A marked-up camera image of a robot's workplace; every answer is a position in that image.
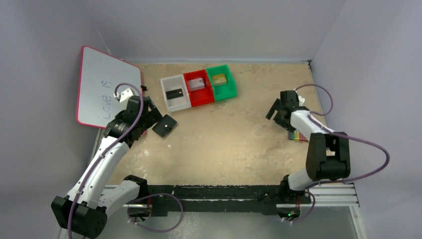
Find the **black leather card holder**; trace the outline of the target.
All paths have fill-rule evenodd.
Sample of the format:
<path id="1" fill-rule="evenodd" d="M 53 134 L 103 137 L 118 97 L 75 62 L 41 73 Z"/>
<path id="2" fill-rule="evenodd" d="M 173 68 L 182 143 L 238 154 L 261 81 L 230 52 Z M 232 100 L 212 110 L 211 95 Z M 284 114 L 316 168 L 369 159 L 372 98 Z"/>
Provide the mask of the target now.
<path id="1" fill-rule="evenodd" d="M 164 115 L 152 128 L 160 137 L 166 137 L 177 125 L 177 121 L 169 115 Z"/>

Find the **white credit card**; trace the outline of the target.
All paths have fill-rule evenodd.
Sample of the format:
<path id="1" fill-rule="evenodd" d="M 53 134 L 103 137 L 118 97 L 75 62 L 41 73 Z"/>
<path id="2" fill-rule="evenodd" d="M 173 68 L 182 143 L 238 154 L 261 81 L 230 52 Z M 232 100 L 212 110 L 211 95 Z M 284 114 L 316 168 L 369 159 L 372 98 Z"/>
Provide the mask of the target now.
<path id="1" fill-rule="evenodd" d="M 205 88 L 203 78 L 196 78 L 188 80 L 188 85 L 191 91 L 201 90 Z"/>

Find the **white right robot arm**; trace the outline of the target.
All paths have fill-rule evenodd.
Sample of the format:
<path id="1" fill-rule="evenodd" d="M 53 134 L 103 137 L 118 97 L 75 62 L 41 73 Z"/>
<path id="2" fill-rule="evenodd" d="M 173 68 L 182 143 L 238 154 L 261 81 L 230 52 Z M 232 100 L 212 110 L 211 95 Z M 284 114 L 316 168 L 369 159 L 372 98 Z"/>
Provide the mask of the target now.
<path id="1" fill-rule="evenodd" d="M 281 91 L 266 119 L 273 120 L 290 133 L 301 133 L 308 141 L 304 169 L 283 179 L 289 190 L 303 191 L 314 182 L 349 177 L 351 165 L 347 134 L 325 127 L 302 105 L 296 91 Z"/>

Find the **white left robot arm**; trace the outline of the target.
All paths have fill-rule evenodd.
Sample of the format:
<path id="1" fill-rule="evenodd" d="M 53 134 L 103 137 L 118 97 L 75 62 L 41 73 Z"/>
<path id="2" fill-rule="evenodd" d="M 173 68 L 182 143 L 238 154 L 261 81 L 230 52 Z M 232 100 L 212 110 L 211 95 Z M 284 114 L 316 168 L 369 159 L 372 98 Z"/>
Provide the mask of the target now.
<path id="1" fill-rule="evenodd" d="M 105 127 L 87 169 L 66 196 L 57 196 L 51 203 L 53 214 L 69 239 L 74 236 L 97 238 L 115 211 L 128 202 L 149 196 L 147 181 L 134 175 L 125 177 L 116 188 L 103 193 L 116 166 L 135 141 L 163 118 L 150 97 L 125 99 L 120 96 L 118 99 L 126 102 L 126 108 Z"/>

